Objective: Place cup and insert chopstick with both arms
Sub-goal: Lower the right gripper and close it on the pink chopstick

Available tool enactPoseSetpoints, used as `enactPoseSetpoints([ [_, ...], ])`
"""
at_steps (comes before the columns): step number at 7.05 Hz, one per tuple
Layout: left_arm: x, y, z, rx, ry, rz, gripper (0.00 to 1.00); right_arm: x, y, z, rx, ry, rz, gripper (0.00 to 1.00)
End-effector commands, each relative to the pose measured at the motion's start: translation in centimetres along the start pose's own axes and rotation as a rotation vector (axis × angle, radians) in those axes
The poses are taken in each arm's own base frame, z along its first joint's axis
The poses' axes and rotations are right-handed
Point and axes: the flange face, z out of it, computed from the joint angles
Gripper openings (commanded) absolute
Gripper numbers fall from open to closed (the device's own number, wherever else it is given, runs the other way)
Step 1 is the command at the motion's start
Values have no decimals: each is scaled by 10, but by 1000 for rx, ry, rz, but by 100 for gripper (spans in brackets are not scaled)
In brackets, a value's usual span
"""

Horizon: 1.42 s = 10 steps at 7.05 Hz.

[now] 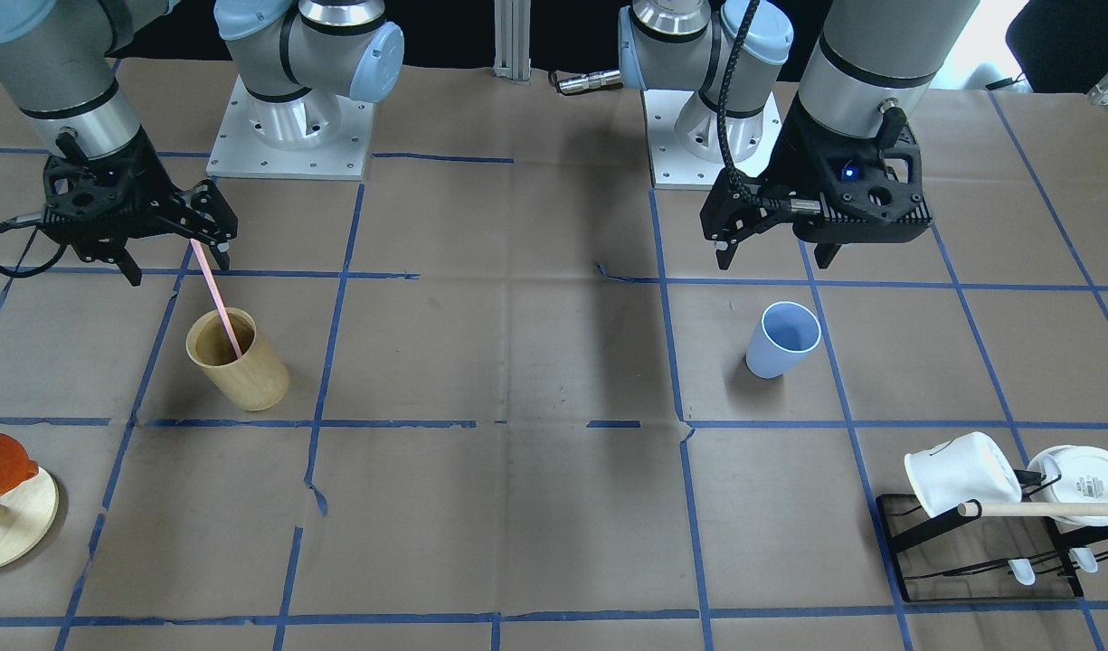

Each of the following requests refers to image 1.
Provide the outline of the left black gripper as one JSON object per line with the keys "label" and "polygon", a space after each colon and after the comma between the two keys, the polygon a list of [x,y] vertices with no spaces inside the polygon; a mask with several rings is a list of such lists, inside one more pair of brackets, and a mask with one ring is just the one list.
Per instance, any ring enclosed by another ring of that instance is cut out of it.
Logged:
{"label": "left black gripper", "polygon": [[815,242],[819,270],[844,244],[909,242],[933,225],[922,188],[922,157],[897,100],[876,108],[874,137],[823,127],[796,99],[761,176],[719,173],[701,210],[704,238],[727,270],[739,242],[789,223]]}

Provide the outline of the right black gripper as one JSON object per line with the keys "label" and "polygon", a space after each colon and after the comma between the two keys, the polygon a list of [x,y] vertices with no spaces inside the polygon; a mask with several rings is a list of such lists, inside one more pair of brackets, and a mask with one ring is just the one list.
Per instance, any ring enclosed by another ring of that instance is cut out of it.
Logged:
{"label": "right black gripper", "polygon": [[83,259],[115,259],[131,286],[143,283],[143,269],[125,251],[125,242],[161,234],[205,242],[217,268],[230,270],[228,241],[238,235],[230,205],[212,180],[186,192],[177,188],[145,130],[98,159],[88,159],[80,138],[62,130],[43,180],[42,231]]}

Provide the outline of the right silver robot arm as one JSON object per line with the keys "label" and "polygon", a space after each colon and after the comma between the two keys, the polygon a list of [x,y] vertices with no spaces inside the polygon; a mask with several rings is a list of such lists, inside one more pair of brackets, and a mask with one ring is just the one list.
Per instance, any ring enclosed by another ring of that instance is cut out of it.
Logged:
{"label": "right silver robot arm", "polygon": [[0,1],[0,85],[49,153],[40,210],[0,223],[0,273],[41,275],[72,250],[140,285],[135,239],[174,234],[230,267],[238,217],[217,185],[176,185],[114,61],[232,61],[253,135],[322,147],[343,99],[388,99],[406,54],[383,1]]}

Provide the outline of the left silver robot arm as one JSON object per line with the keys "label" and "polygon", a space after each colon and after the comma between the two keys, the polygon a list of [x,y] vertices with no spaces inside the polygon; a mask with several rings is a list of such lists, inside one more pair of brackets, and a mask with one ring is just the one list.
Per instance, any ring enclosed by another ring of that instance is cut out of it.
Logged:
{"label": "left silver robot arm", "polygon": [[733,157],[731,122],[761,118],[796,37],[769,1],[633,1],[620,9],[624,86],[684,90],[719,164],[704,238],[728,269],[743,240],[788,223],[824,269],[848,244],[909,242],[933,225],[912,116],[975,1],[835,1],[760,172]]}

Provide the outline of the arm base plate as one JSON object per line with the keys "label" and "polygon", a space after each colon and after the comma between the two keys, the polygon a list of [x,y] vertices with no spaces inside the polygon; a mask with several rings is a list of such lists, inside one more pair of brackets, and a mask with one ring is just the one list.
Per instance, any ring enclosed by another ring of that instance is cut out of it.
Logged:
{"label": "arm base plate", "polygon": [[365,180],[375,104],[312,90],[302,99],[255,99],[232,87],[206,172],[259,180]]}
{"label": "arm base plate", "polygon": [[[646,90],[643,107],[654,188],[709,190],[724,169],[714,111],[697,92],[684,90]],[[728,117],[724,126],[736,168],[748,176],[763,172],[781,131],[774,95],[768,96],[759,114]]]}

